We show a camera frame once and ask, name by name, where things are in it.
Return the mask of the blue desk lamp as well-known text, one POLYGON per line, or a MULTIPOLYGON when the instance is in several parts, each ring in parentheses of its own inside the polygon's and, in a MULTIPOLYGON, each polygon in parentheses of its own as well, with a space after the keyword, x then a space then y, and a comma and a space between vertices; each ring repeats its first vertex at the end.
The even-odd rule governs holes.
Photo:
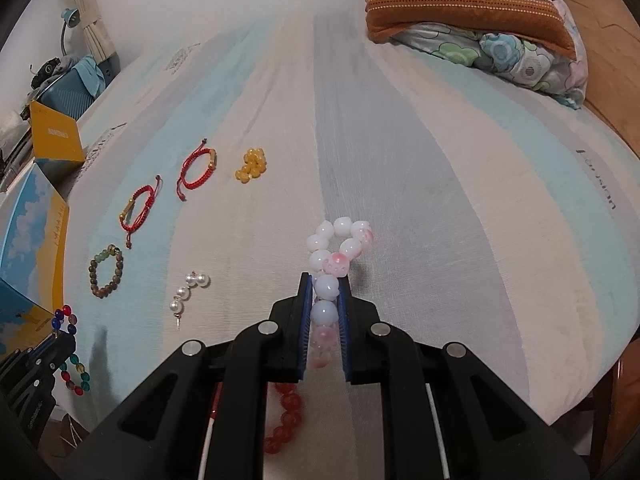
POLYGON ((65 47, 66 32, 69 29, 73 29, 80 23, 80 12, 77 8, 67 8, 61 13, 63 25, 61 29, 60 37, 60 49, 63 56, 67 54, 65 47))

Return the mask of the blue yellow cardboard box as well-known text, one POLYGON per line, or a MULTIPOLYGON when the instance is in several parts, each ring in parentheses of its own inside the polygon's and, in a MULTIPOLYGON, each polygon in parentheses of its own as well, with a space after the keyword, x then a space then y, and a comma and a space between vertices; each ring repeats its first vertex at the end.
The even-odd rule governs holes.
POLYGON ((77 122, 29 104, 34 160, 1 201, 1 354, 33 347, 63 304, 70 208, 55 185, 85 162, 77 122))

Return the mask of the teal suitcase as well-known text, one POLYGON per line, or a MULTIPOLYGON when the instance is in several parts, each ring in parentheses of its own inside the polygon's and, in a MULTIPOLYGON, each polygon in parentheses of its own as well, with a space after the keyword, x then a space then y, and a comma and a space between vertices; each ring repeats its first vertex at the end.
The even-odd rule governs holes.
POLYGON ((106 88, 104 73, 90 55, 46 84, 37 101, 68 117, 79 119, 106 88))

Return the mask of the striped bed sheet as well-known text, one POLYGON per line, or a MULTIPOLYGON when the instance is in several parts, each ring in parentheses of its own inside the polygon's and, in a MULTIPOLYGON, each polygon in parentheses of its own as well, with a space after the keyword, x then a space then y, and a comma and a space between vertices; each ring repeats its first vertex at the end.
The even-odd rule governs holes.
POLYGON ((466 344, 546 422, 639 324, 639 162, 589 110, 400 44, 348 13, 272 18, 129 65, 82 116, 65 299, 96 428, 183 341, 296 292, 326 220, 370 223, 352 290, 466 344))

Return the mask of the dark clothes pile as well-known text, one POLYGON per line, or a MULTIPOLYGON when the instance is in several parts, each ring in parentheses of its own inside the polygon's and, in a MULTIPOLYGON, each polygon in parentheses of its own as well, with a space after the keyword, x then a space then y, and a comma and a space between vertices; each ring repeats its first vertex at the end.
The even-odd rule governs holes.
POLYGON ((33 89, 39 88, 45 81, 53 76, 58 76, 68 72, 76 63, 76 58, 70 55, 62 58, 51 58, 40 67, 37 73, 32 77, 30 86, 33 89))

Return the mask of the beige curtain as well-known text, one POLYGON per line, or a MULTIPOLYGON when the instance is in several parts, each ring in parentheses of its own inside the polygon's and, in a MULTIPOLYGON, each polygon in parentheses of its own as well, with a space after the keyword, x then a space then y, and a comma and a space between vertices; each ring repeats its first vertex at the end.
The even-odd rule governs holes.
POLYGON ((89 52, 96 62, 111 58, 116 49, 102 21, 98 0, 74 0, 80 15, 80 27, 89 52))

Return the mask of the floral quilt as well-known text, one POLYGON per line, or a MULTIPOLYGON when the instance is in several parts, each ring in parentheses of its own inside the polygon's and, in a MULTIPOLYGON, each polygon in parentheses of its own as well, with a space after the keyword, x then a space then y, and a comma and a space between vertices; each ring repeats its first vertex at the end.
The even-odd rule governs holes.
POLYGON ((511 84, 548 94, 555 101, 578 110, 585 103, 587 93, 586 47, 568 5, 563 0, 552 2, 573 41, 574 60, 511 34, 471 32, 433 22, 413 25, 398 32, 393 40, 436 58, 477 68, 511 84))

